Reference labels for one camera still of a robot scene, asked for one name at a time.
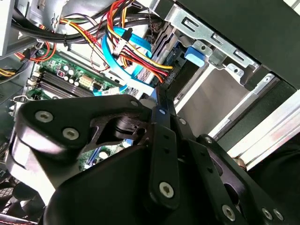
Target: motherboard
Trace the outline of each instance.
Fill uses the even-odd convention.
[[[93,91],[105,92],[114,88],[118,87],[101,73],[90,72],[55,54],[50,60],[34,66],[27,81],[26,96],[34,100],[91,97]]]

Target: ram slot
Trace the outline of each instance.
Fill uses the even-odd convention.
[[[81,87],[76,87],[70,84],[68,81],[65,81],[60,77],[57,77],[46,71],[42,74],[41,81],[51,84],[52,86],[55,86],[58,89],[61,89],[71,95],[74,95],[75,97],[93,96],[91,91],[85,90]]]

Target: fan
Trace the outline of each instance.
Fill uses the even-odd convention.
[[[37,221],[44,210],[45,204],[37,191],[24,183],[15,183],[14,179],[0,183],[0,192],[13,188],[12,194],[0,197],[0,212],[7,209],[6,214]]]

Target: black plastic mount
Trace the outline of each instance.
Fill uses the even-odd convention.
[[[128,95],[34,101],[20,108],[14,138],[65,166],[83,150],[135,140],[65,181],[40,224],[293,224],[212,138],[193,136],[164,90],[157,88],[152,99],[152,109]],[[53,120],[37,120],[39,111]],[[65,128],[79,137],[66,139]]]

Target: green circuit board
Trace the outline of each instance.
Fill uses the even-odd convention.
[[[62,67],[64,65],[68,65],[68,67],[74,71],[73,76],[75,76],[76,78],[80,78],[82,76],[87,76],[87,77],[95,80],[98,84],[100,84],[102,86],[101,90],[107,90],[107,89],[115,87],[115,85],[104,80],[103,79],[104,76],[102,74],[97,75],[97,74],[91,73],[91,72],[85,70],[84,68],[81,68],[81,67],[77,66],[76,64],[71,63],[58,55],[52,56],[52,58],[50,60],[41,62],[39,65],[41,68],[45,68],[46,70],[48,70],[54,74],[57,74],[57,75],[58,75],[58,73],[65,73],[65,71],[62,70]],[[80,84],[80,86],[89,89],[87,86],[84,86],[82,84]]]

